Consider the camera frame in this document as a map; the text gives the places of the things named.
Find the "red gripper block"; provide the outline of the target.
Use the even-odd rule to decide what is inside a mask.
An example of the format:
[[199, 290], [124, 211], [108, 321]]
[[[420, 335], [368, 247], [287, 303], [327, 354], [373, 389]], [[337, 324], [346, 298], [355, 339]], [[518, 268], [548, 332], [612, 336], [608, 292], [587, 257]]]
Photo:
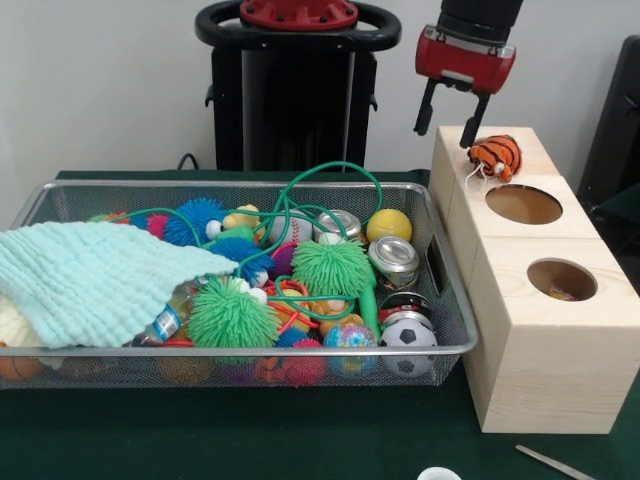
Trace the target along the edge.
[[463, 149], [470, 148], [487, 109], [490, 95], [503, 87], [516, 59], [512, 45], [489, 46], [445, 34], [435, 26], [427, 25], [419, 37], [415, 69], [430, 78], [419, 107], [414, 131], [425, 135], [433, 115], [432, 100], [438, 81], [452, 80], [469, 86], [477, 94], [478, 103], [467, 120], [459, 142]]

